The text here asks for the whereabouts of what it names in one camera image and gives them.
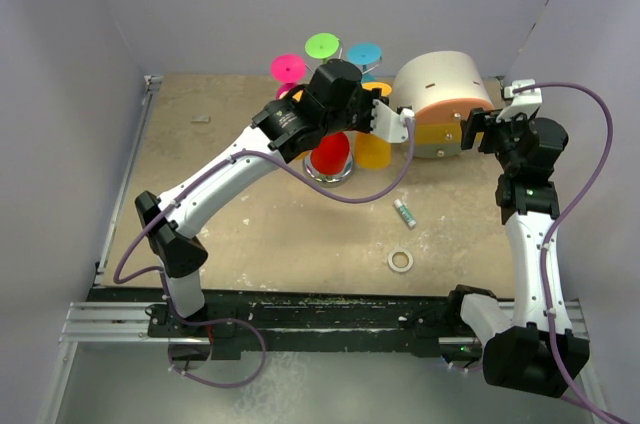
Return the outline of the orange wine glass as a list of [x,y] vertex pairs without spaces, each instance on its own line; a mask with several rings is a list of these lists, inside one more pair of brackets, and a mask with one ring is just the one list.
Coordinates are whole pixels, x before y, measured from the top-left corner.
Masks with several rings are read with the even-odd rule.
[[355,135],[354,160],[360,168],[382,170],[391,163],[391,144],[375,135],[358,132]]
[[[294,100],[296,103],[299,103],[299,102],[300,102],[300,100],[301,100],[302,94],[303,94],[303,91],[302,91],[302,90],[298,91],[296,94],[294,94],[294,96],[293,96],[293,100]],[[309,154],[309,152],[310,152],[310,151],[303,151],[303,152],[301,152],[301,153],[300,153],[300,154],[295,158],[295,160],[303,160],[303,159],[304,159],[304,158]]]

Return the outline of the red plastic wine glass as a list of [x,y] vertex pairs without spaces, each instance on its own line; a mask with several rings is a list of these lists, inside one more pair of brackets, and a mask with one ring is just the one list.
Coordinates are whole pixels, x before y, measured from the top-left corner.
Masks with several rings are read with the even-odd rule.
[[343,171],[350,156],[350,142],[344,132],[324,137],[311,152],[311,165],[320,174],[336,175]]

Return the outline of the blue plastic wine glass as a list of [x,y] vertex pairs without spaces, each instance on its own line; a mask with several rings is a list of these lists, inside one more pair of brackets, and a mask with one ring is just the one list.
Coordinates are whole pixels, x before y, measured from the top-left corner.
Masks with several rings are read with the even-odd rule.
[[351,46],[346,53],[347,60],[360,68],[362,83],[375,82],[372,75],[382,60],[382,49],[374,42],[360,42]]

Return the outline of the green plastic wine glass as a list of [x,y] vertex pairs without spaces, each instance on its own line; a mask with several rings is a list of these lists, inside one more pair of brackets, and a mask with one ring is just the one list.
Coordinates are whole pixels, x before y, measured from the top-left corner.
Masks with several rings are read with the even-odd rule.
[[341,56],[342,44],[335,34],[322,32],[309,37],[304,49],[310,58],[326,63],[332,58]]

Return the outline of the pink plastic wine glass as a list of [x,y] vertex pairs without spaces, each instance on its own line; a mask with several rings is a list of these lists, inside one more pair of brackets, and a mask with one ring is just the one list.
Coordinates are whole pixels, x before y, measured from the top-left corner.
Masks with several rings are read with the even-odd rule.
[[272,60],[271,76],[279,82],[276,97],[280,98],[295,88],[306,74],[304,59],[297,54],[282,54]]

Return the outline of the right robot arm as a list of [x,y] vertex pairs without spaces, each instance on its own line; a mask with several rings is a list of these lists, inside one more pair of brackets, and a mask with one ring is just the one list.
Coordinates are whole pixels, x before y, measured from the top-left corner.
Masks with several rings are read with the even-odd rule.
[[475,333],[488,384],[559,398],[590,355],[565,306],[552,228],[560,207],[551,176],[568,134],[551,119],[481,108],[461,130],[462,149],[492,154],[502,168],[496,204],[511,249],[515,297],[506,314],[490,291],[459,285],[460,301],[444,313],[446,327],[456,335]]

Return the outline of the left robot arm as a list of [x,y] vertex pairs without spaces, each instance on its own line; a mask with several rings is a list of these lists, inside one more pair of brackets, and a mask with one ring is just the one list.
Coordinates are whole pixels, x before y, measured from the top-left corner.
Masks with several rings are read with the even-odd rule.
[[208,253],[198,235],[228,202],[340,132],[371,134],[387,143],[406,139],[411,114],[393,111],[387,98],[365,89],[361,79],[354,64],[329,60],[309,83],[268,102],[227,149],[181,184],[136,197],[141,235],[161,263],[174,306],[170,322],[182,335],[194,336],[205,326],[199,270]]

